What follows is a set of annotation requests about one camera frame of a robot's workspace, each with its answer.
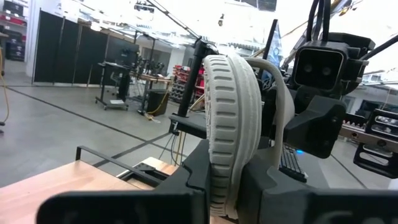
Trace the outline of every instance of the black curtain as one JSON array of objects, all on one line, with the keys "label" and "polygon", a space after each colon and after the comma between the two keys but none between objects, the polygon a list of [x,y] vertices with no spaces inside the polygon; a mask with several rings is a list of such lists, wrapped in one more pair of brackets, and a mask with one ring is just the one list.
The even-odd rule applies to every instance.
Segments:
[{"label": "black curtain", "polygon": [[63,18],[40,12],[35,62],[35,82],[54,82]]},{"label": "black curtain", "polygon": [[106,34],[82,27],[75,83],[87,84],[90,79],[90,84],[100,84],[102,68],[98,63],[104,61],[107,40]]},{"label": "black curtain", "polygon": [[76,47],[78,44],[79,25],[65,19],[61,44],[57,55],[54,82],[71,83],[75,71]]}]

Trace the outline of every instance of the treaded wheel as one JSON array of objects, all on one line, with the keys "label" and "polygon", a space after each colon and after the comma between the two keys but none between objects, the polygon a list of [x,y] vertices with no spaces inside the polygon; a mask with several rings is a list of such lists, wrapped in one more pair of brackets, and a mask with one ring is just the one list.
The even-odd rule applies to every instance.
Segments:
[{"label": "treaded wheel", "polygon": [[210,211],[237,218],[235,203],[244,165],[261,133],[261,94],[251,66],[238,55],[204,59],[206,131],[211,162]]}]

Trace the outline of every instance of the gray floor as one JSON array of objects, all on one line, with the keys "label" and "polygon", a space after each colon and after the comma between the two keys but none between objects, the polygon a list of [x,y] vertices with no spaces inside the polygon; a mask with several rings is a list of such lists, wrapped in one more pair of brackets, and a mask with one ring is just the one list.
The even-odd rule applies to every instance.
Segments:
[{"label": "gray floor", "polygon": [[[158,158],[170,139],[166,136],[167,117],[177,110],[175,105],[169,104],[167,114],[156,117],[160,123],[155,123],[137,114],[135,104],[129,111],[104,111],[94,103],[97,88],[34,87],[23,71],[11,70],[5,78],[10,86],[11,114],[7,126],[2,127],[5,134],[0,136],[0,187],[73,161],[77,146],[90,147],[133,166],[149,156]],[[0,92],[0,119],[5,114]],[[183,153],[189,155],[199,140],[187,136]],[[354,165],[354,152],[353,145],[338,141],[333,157],[321,160],[304,156],[319,163],[332,188],[386,189],[390,180]],[[114,175],[123,171],[88,153],[83,153],[82,159]],[[170,162],[170,151],[160,159]]]}]

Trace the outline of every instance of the white cable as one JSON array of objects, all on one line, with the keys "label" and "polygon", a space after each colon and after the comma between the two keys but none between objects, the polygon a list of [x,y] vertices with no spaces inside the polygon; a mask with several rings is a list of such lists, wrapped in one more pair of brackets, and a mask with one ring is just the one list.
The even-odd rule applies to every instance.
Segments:
[{"label": "white cable", "polygon": [[244,59],[246,59],[250,66],[269,72],[274,77],[276,83],[276,134],[271,162],[275,167],[279,167],[280,156],[282,154],[283,148],[284,128],[286,124],[294,117],[295,113],[293,98],[287,89],[281,72],[274,64],[261,58],[247,57]]}]

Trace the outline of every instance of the wooden table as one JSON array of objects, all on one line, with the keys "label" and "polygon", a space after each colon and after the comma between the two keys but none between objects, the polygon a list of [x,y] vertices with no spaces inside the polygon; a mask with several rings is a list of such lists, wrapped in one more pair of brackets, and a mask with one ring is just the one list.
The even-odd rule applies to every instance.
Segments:
[{"label": "wooden table", "polygon": [[165,77],[154,77],[152,75],[137,75],[136,73],[130,72],[131,77],[136,77],[137,79],[150,81],[150,82],[162,82],[162,83],[171,83],[172,80]]},{"label": "wooden table", "polygon": [[[177,170],[153,157],[142,162],[170,175]],[[76,161],[0,189],[0,224],[35,223],[41,203],[62,192],[152,189],[137,180],[125,182],[83,161]],[[210,223],[231,224],[218,217],[211,217]]]}]

